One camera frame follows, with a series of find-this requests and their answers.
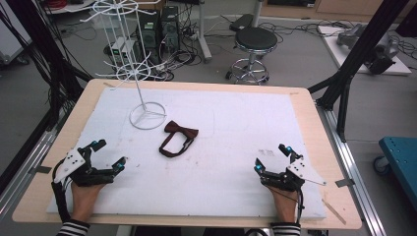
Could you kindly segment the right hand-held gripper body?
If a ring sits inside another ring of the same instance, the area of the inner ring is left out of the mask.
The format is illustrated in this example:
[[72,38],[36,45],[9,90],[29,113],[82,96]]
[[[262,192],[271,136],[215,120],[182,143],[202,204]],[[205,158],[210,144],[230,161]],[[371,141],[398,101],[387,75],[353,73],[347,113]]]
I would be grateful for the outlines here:
[[325,186],[327,181],[316,171],[312,164],[304,158],[268,161],[261,164],[261,183],[268,187],[275,187],[283,191],[299,191],[305,182]]

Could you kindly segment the white wire display rack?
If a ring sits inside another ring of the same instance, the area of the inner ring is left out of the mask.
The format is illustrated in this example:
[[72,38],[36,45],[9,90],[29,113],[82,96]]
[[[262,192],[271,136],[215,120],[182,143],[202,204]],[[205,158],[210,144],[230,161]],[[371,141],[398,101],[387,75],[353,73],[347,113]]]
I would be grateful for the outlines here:
[[110,51],[111,62],[105,62],[105,64],[112,68],[113,73],[98,74],[98,76],[117,79],[120,84],[115,87],[116,89],[123,84],[133,83],[136,86],[140,102],[130,111],[129,121],[137,129],[153,130],[165,122],[167,112],[162,104],[155,101],[145,101],[140,88],[140,81],[149,78],[158,79],[158,76],[152,73],[154,66],[148,62],[150,54],[146,53],[143,42],[140,40],[142,33],[137,32],[140,29],[139,14],[145,11],[140,6],[141,3],[136,0],[94,0],[90,6],[83,8],[93,11],[93,14],[84,19],[83,23],[94,19],[100,19],[104,23],[105,19],[108,19],[110,31],[105,30],[104,33],[109,50],[118,37],[135,41],[136,61],[134,63],[119,67],[114,63]]

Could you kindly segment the dark red bow tie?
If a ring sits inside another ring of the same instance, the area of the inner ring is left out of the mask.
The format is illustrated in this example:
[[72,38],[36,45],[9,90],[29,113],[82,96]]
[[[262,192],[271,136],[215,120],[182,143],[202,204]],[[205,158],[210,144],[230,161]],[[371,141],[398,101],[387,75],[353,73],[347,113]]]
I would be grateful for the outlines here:
[[[183,154],[189,148],[189,146],[193,143],[194,139],[199,134],[199,131],[197,129],[182,127],[174,121],[170,121],[167,123],[167,125],[164,127],[164,132],[168,133],[168,136],[162,142],[158,150],[162,155],[168,158],[173,158],[173,157]],[[183,143],[182,148],[178,152],[173,153],[171,151],[166,150],[165,147],[171,141],[171,139],[174,137],[176,133],[181,133],[186,138],[186,141]]]

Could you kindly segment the person's left hand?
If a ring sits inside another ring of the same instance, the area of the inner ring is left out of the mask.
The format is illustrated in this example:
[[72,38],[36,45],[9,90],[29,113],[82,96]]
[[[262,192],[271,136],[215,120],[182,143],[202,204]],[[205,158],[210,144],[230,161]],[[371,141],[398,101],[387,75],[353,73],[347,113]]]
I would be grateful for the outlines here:
[[79,187],[73,183],[71,185],[73,196],[73,213],[74,220],[88,222],[92,216],[94,205],[99,192],[103,185],[93,185],[89,187]]

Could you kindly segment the light wooden table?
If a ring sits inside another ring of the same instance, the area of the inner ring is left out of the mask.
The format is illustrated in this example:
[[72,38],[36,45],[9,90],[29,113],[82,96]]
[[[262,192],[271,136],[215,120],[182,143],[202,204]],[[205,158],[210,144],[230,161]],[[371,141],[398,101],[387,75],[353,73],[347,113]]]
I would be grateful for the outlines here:
[[[105,89],[115,89],[117,80],[95,79],[90,81],[73,111],[52,145],[44,163],[51,167],[48,174],[36,174],[16,207],[13,218],[17,222],[46,222],[59,220],[54,194],[51,188],[53,174],[67,153],[76,147],[81,132]],[[133,83],[119,88],[135,89]],[[324,125],[317,112],[310,93],[304,88],[283,88],[268,86],[244,86],[179,82],[140,81],[141,89],[189,89],[290,94],[295,97],[296,120],[300,126],[309,162],[327,181],[325,186],[306,182],[303,188],[304,210],[301,224],[305,228],[318,229],[357,229],[361,219],[346,187],[338,188],[335,181],[341,180],[342,173],[331,148]],[[343,225],[322,202],[330,203],[346,220]],[[96,212],[92,222],[95,224],[167,225],[167,226],[208,226],[208,227],[266,227],[276,219],[270,217],[243,216],[150,216],[137,214],[109,214]]]

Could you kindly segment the thin wooden stick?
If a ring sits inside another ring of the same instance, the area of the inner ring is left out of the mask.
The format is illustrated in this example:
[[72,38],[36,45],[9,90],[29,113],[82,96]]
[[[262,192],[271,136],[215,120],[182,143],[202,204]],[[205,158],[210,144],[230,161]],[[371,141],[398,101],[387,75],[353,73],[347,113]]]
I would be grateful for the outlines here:
[[328,210],[330,212],[332,212],[334,214],[334,216],[343,224],[346,225],[346,220],[341,216],[341,214],[327,201],[325,201],[324,199],[322,199],[322,202],[324,203],[324,205],[328,208]]

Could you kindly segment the person's striped sleeve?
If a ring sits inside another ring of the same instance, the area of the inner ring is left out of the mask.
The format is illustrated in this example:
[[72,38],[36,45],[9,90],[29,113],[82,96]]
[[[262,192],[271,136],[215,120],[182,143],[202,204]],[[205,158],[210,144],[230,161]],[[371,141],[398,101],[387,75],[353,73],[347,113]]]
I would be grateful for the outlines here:
[[90,225],[86,222],[70,219],[62,223],[56,236],[87,236]]
[[294,222],[275,222],[270,225],[274,236],[300,236],[301,226]]

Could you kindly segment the person's left striped sleeve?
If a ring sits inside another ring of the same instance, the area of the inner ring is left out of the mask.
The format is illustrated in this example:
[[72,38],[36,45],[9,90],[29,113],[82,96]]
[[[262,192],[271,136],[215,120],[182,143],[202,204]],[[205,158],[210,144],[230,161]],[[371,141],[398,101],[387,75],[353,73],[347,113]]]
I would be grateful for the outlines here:
[[90,225],[86,222],[70,219],[62,223],[56,236],[87,236]]

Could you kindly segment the blue wheeled cart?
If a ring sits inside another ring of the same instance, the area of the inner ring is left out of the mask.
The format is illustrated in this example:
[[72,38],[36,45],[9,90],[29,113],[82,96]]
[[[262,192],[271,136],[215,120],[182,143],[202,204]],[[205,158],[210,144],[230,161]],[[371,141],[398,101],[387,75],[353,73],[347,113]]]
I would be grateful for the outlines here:
[[417,138],[384,137],[379,146],[383,155],[374,159],[375,172],[387,175],[392,171],[417,211]]

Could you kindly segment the black round stool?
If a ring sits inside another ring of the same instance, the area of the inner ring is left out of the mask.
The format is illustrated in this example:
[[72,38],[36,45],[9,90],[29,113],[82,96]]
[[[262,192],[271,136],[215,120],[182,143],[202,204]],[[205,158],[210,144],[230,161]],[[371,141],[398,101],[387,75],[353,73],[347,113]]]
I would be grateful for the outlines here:
[[235,61],[228,69],[225,79],[235,83],[245,82],[260,85],[269,80],[267,67],[259,57],[273,52],[277,46],[276,35],[262,28],[244,28],[236,32],[235,46],[249,54],[248,58]]

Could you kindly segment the black computer tower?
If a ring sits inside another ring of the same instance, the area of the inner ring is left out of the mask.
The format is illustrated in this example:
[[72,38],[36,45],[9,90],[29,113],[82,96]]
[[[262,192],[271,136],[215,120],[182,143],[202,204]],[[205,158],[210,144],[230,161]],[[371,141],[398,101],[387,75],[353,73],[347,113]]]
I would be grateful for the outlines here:
[[145,9],[143,13],[139,14],[139,30],[141,32],[140,40],[143,42],[143,46],[146,53],[150,54],[149,60],[153,64],[159,64],[159,44],[160,44],[160,22],[159,11],[152,9]]
[[177,6],[164,6],[161,12],[162,42],[165,50],[170,53],[180,48],[178,14]]

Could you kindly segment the grey machine part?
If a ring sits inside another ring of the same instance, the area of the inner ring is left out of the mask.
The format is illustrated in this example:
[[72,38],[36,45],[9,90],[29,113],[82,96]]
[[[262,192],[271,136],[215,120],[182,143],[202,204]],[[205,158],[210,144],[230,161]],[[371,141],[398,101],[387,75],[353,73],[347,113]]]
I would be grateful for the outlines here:
[[[354,28],[345,30],[337,36],[337,45],[346,45],[352,49],[366,27],[357,24]],[[386,71],[394,64],[393,57],[399,52],[398,41],[391,39],[385,33],[379,40],[377,45],[371,50],[370,54],[365,58],[364,65],[374,75],[379,75]]]

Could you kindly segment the grey desk leg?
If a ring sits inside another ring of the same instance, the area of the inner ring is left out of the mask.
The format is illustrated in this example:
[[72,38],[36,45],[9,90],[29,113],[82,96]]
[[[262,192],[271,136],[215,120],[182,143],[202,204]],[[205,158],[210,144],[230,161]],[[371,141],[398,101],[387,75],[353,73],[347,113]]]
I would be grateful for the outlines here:
[[198,41],[204,56],[204,62],[208,63],[212,59],[209,46],[205,38],[205,0],[199,1],[199,31],[197,33]]

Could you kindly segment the aluminium side rail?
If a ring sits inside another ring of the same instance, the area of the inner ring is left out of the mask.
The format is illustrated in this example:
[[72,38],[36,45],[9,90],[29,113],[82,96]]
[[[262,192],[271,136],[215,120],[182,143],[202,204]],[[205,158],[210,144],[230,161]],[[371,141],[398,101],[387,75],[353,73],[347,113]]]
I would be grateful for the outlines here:
[[68,112],[61,110],[57,122],[51,124],[52,112],[48,110],[0,175],[0,222],[29,186],[34,177],[34,174],[29,174],[29,170],[42,166],[41,162],[51,149],[68,116]]
[[344,143],[336,131],[337,120],[332,111],[316,106],[340,165],[344,179],[349,181],[347,187],[359,210],[361,221],[366,225],[371,236],[387,236],[380,217],[374,207],[354,156],[347,143]]

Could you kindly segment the black metal frame strut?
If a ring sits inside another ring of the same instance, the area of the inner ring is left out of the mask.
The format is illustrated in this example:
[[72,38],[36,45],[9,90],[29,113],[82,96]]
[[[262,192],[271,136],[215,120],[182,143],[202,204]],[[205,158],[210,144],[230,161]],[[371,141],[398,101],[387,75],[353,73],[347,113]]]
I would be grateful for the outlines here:
[[325,93],[317,99],[317,104],[324,110],[332,110],[334,103],[339,100],[336,133],[344,143],[346,142],[345,124],[351,82],[366,57],[371,54],[409,1],[383,0],[340,68],[328,79],[308,88],[309,93],[326,89]]
[[30,47],[11,24],[7,25],[35,63],[41,77],[49,85],[51,102],[76,102],[84,91],[79,80],[89,82],[92,76],[72,64],[68,58],[69,52],[63,54],[52,35],[50,26],[33,0],[4,1],[32,40]]

